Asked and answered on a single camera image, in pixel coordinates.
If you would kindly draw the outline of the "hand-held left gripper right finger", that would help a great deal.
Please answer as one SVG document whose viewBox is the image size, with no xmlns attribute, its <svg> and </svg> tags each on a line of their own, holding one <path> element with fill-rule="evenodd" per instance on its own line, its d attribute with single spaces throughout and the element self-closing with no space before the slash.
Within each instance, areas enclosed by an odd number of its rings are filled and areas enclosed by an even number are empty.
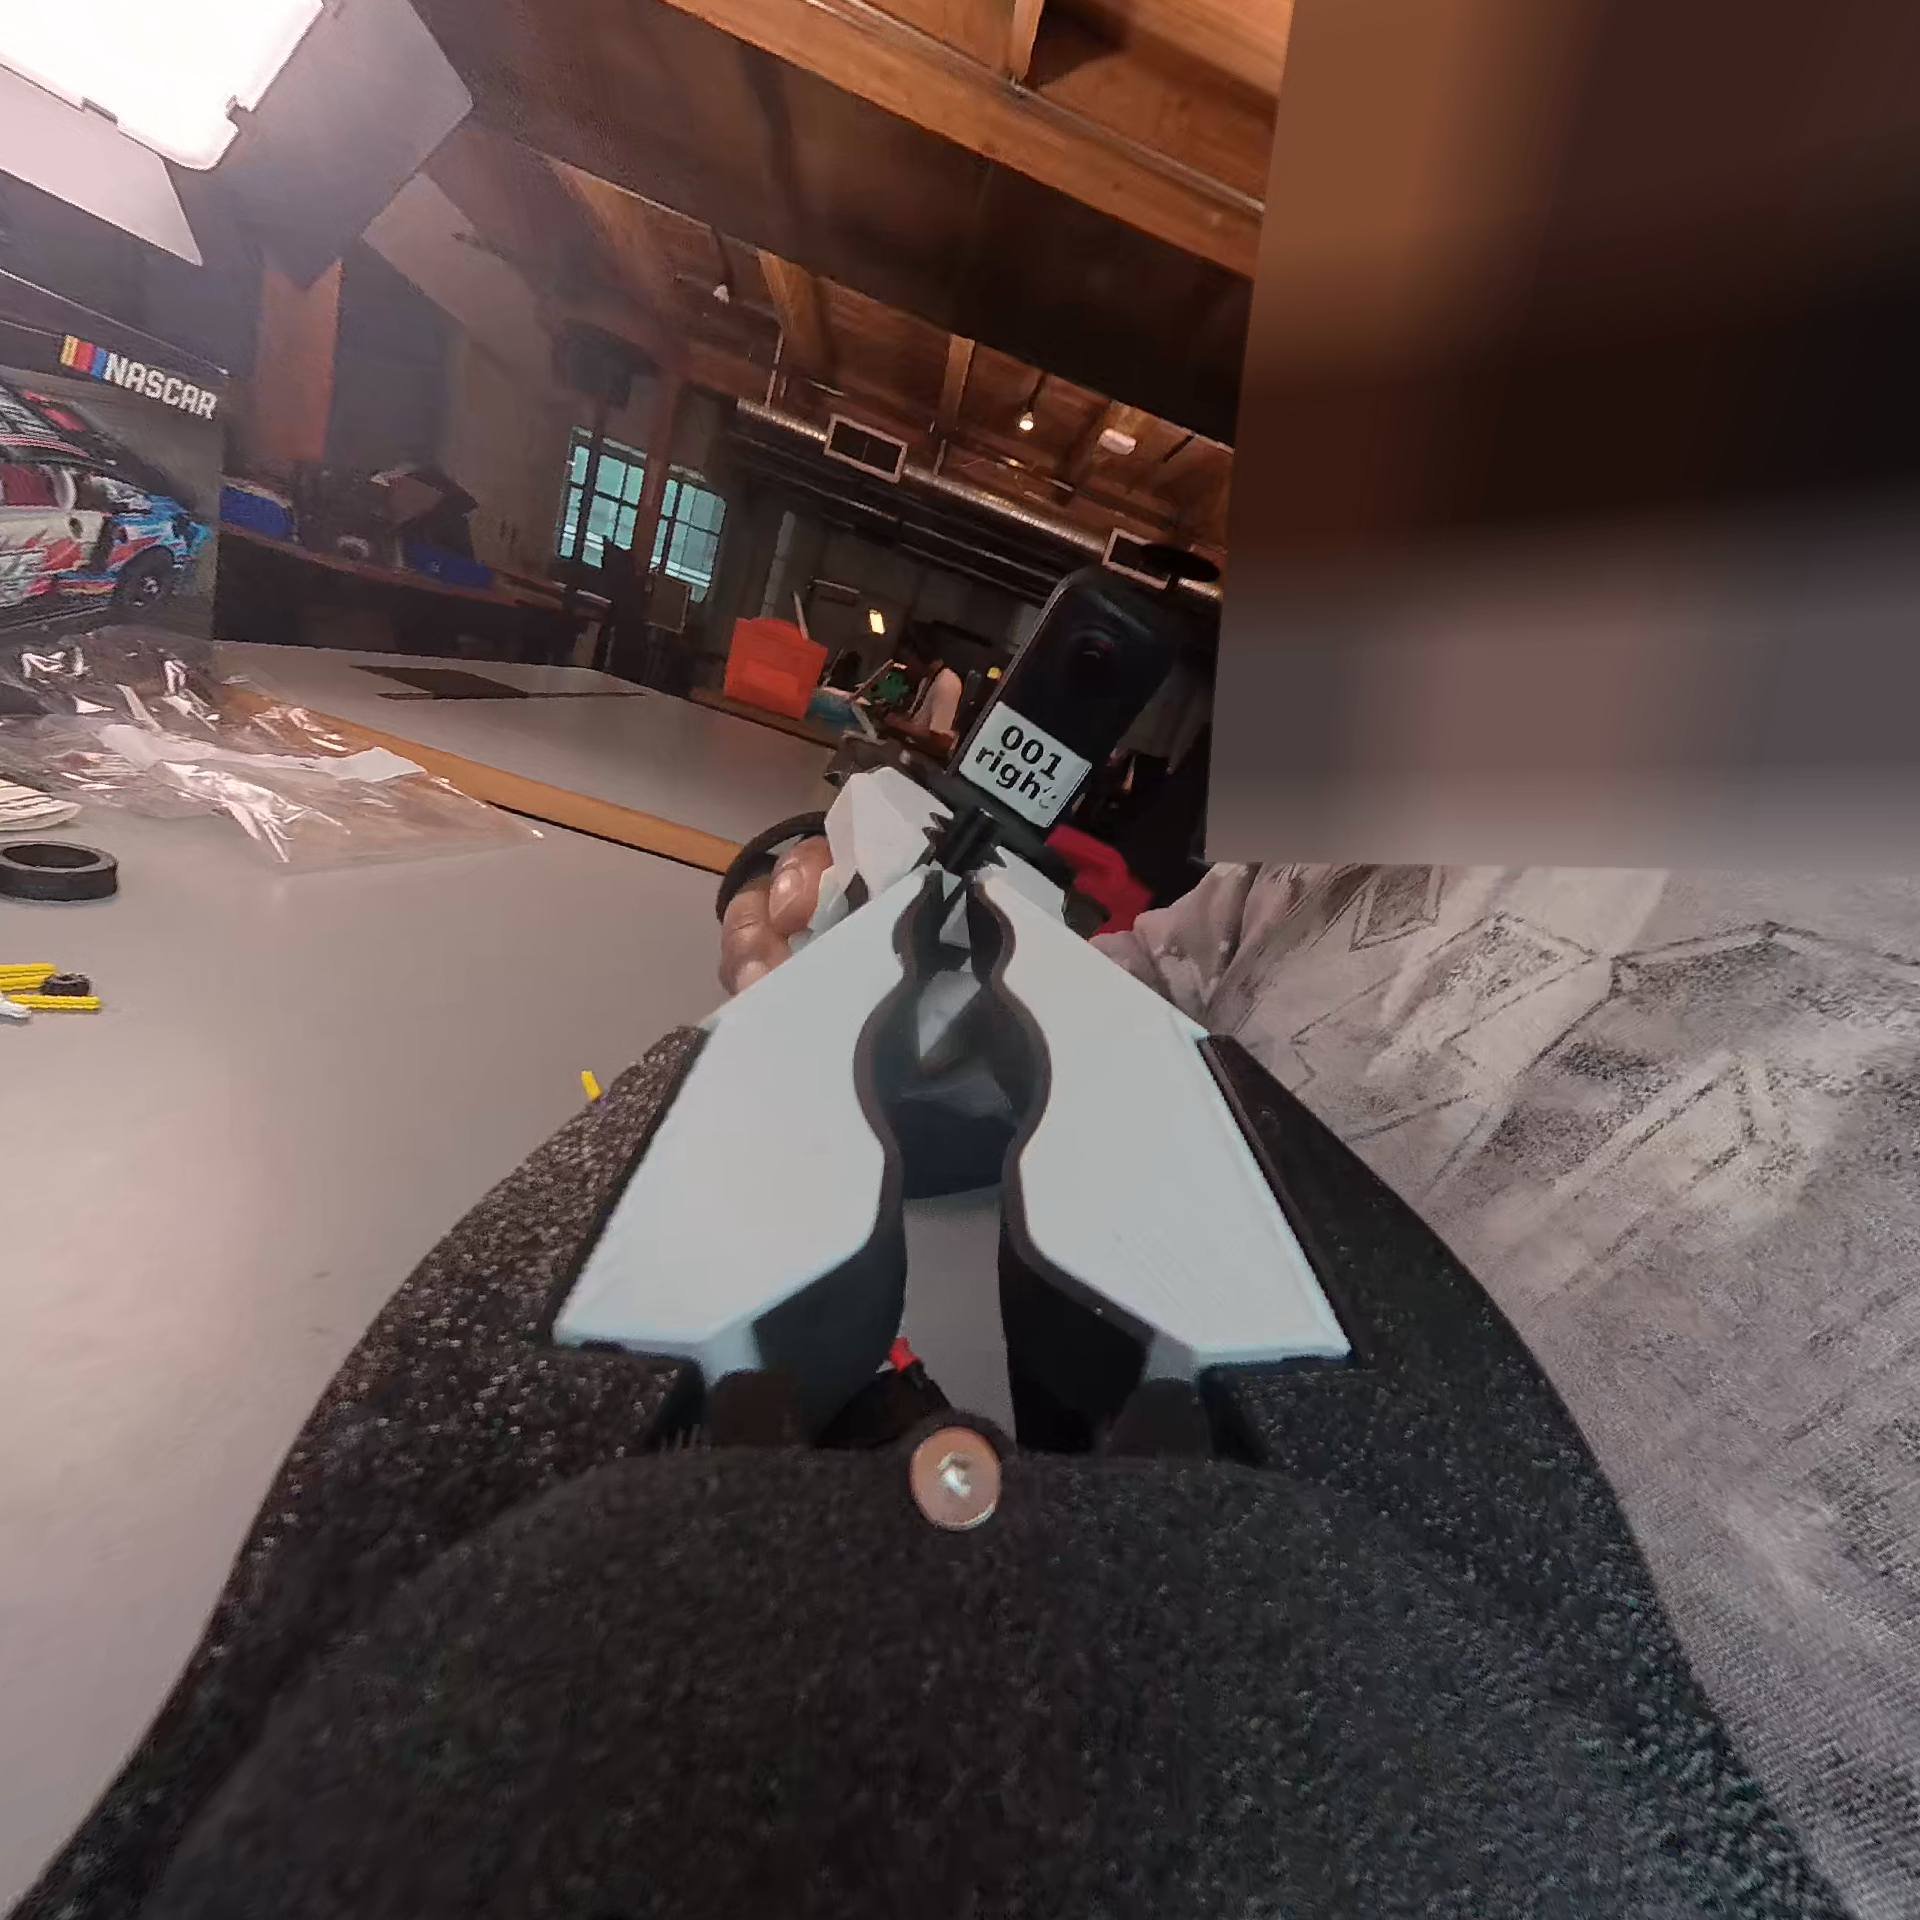
<svg viewBox="0 0 1920 1920">
<path fill-rule="evenodd" d="M 968 888 L 992 1077 L 998 1318 L 1034 1381 L 1198 1381 L 1352 1346 L 1181 1016 L 1007 880 Z"/>
</svg>

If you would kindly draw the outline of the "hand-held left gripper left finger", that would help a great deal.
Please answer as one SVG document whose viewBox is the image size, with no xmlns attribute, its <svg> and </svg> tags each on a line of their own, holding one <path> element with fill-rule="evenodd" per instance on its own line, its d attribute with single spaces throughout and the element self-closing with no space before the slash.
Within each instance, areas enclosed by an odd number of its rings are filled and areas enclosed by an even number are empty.
<svg viewBox="0 0 1920 1920">
<path fill-rule="evenodd" d="M 560 1299 L 557 1345 L 675 1360 L 705 1389 L 875 1379 L 904 1307 L 887 1098 L 947 902 L 942 877 L 902 877 L 709 1019 Z"/>
</svg>

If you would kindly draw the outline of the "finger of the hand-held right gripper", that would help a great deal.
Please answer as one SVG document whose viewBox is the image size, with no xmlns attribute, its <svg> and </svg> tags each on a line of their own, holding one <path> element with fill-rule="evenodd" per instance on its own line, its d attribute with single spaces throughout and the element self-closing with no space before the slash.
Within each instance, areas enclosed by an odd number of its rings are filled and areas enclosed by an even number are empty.
<svg viewBox="0 0 1920 1920">
<path fill-rule="evenodd" d="M 829 870 L 819 888 L 819 923 L 835 923 L 877 902 L 930 861 L 947 808 L 897 768 L 853 774 L 825 815 Z"/>
<path fill-rule="evenodd" d="M 1045 867 L 1034 867 L 1009 848 L 995 850 L 998 872 L 1007 889 L 1018 899 L 1062 923 L 1075 937 L 1097 937 L 1107 921 L 1107 907 L 1087 896 L 1065 870 L 1065 880 Z"/>
</svg>

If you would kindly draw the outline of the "black toy brick pin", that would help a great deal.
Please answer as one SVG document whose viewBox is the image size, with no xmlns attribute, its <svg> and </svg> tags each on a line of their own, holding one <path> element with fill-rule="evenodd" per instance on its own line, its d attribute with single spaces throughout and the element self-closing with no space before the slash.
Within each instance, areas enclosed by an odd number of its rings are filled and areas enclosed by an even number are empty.
<svg viewBox="0 0 1920 1920">
<path fill-rule="evenodd" d="M 967 803 L 926 829 L 926 861 L 938 877 L 938 907 L 943 919 L 965 910 L 968 889 L 982 873 L 1001 870 L 1001 819 L 982 806 Z"/>
</svg>

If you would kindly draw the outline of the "person's right forearm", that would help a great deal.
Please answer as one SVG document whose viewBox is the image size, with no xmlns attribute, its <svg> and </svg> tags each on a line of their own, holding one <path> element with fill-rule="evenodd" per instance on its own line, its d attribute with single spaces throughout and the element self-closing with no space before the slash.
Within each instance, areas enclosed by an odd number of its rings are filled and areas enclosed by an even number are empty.
<svg viewBox="0 0 1920 1920">
<path fill-rule="evenodd" d="M 1167 905 L 1128 928 L 1097 933 L 1091 952 L 1163 997 L 1206 1034 L 1230 1034 L 1230 976 L 1256 935 L 1297 903 L 1296 867 L 1218 863 Z"/>
</svg>

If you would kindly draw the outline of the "person's right hand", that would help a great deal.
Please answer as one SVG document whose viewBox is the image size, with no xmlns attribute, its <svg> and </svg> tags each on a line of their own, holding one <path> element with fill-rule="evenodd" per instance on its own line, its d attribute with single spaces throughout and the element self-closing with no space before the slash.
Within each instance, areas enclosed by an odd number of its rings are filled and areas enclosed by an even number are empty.
<svg viewBox="0 0 1920 1920">
<path fill-rule="evenodd" d="M 721 994 L 738 997 L 793 958 L 809 937 L 829 877 L 825 821 L 809 817 L 739 850 L 715 907 Z"/>
</svg>

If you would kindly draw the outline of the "orange storage bin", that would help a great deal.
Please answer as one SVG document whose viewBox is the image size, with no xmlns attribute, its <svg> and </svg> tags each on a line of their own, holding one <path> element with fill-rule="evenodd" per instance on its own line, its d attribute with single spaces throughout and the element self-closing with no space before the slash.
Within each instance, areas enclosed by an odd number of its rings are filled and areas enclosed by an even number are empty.
<svg viewBox="0 0 1920 1920">
<path fill-rule="evenodd" d="M 721 693 L 733 704 L 800 721 L 823 682 L 827 661 L 827 647 L 791 619 L 738 617 L 729 638 Z"/>
</svg>

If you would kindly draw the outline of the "window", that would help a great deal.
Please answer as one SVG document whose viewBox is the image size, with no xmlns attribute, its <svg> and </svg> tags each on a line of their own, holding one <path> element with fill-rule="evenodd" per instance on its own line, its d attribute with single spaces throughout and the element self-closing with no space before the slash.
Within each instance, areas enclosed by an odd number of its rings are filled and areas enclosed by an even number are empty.
<svg viewBox="0 0 1920 1920">
<path fill-rule="evenodd" d="M 566 448 L 554 563 L 581 563 L 591 576 L 608 570 L 608 551 L 639 553 L 639 506 L 646 462 L 637 448 L 593 439 L 576 427 Z M 663 480 L 648 570 L 704 599 L 713 585 L 729 506 L 705 480 L 674 464 Z"/>
</svg>

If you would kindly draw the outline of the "person's torso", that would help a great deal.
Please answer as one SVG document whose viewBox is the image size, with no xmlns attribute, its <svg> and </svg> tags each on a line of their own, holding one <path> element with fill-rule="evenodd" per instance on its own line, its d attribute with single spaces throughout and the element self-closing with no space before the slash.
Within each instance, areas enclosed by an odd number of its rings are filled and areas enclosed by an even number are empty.
<svg viewBox="0 0 1920 1920">
<path fill-rule="evenodd" d="M 1296 870 L 1219 1039 L 1499 1304 L 1776 1811 L 1914 1917 L 1914 879 Z"/>
</svg>

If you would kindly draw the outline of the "wooden workbench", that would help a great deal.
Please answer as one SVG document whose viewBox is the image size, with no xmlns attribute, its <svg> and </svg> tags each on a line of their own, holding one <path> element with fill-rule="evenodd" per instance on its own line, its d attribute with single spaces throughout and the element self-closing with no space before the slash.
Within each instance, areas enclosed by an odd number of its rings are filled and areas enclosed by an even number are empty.
<svg viewBox="0 0 1920 1920">
<path fill-rule="evenodd" d="M 574 599 L 566 599 L 566 592 L 553 587 L 553 583 L 491 578 L 488 583 L 475 585 L 442 578 L 435 571 L 417 571 L 414 568 L 387 568 L 381 563 L 346 560 L 319 553 L 293 539 L 259 535 L 246 527 L 237 527 L 231 522 L 221 522 L 219 535 L 225 542 L 248 544 L 251 549 L 274 555 L 278 560 L 302 563 L 305 568 L 331 571 L 363 585 L 395 587 L 408 592 L 433 592 L 456 602 L 471 602 L 475 606 L 542 614 L 563 614 L 566 609 L 571 609 L 574 614 L 591 615 L 598 615 L 608 606 L 606 598 L 591 592 L 576 592 Z"/>
</svg>

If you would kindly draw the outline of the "clear plastic bag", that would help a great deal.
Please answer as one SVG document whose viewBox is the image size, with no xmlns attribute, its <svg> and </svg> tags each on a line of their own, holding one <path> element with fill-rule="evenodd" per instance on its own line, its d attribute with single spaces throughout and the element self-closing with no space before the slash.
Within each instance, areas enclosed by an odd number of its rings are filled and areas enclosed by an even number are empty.
<svg viewBox="0 0 1920 1920">
<path fill-rule="evenodd" d="M 82 815 L 221 821 L 289 873 L 533 846 L 401 752 L 225 675 L 207 640 L 27 629 L 2 646 L 2 770 Z"/>
</svg>

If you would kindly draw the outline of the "black toy tyre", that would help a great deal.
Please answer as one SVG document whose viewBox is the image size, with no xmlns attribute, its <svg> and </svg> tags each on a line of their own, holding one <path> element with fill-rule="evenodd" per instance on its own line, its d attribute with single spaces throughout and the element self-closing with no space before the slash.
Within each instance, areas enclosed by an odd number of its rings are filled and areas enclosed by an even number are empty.
<svg viewBox="0 0 1920 1920">
<path fill-rule="evenodd" d="M 119 893 L 114 855 L 54 840 L 2 845 L 0 870 L 2 899 L 16 903 L 82 905 Z"/>
</svg>

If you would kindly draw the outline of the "toy car box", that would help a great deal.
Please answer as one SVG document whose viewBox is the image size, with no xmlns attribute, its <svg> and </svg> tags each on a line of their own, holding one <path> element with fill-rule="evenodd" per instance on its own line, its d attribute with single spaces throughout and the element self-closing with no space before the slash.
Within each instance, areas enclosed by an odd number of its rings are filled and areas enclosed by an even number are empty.
<svg viewBox="0 0 1920 1920">
<path fill-rule="evenodd" d="M 154 626 L 216 598 L 229 376 L 2 278 L 2 638 Z"/>
</svg>

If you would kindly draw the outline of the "studio light panel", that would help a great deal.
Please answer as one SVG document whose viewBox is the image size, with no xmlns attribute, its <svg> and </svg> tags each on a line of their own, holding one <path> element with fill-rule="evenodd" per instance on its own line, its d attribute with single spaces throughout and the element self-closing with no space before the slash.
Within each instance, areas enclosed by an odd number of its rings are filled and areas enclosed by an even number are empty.
<svg viewBox="0 0 1920 1920">
<path fill-rule="evenodd" d="M 403 3 L 3 3 L 2 170 L 185 264 L 205 218 L 319 280 L 471 115 Z"/>
</svg>

